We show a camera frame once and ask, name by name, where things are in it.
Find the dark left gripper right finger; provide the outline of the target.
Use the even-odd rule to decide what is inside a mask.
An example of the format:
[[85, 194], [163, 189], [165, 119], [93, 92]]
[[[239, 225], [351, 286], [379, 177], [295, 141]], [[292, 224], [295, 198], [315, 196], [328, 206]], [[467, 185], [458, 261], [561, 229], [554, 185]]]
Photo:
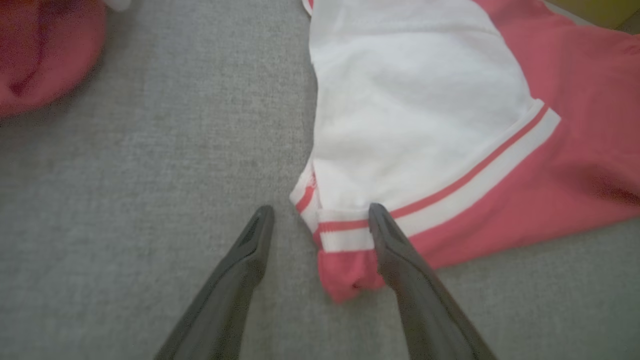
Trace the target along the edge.
[[377, 271], [397, 299], [409, 357], [494, 360], [466, 313], [381, 203], [371, 203], [368, 225]]

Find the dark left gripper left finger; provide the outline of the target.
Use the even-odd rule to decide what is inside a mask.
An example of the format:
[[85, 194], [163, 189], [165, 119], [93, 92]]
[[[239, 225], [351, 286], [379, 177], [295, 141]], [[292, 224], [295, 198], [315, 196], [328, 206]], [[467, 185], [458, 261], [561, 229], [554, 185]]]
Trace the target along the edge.
[[163, 342], [157, 360], [237, 360], [268, 264], [274, 208], [259, 207]]

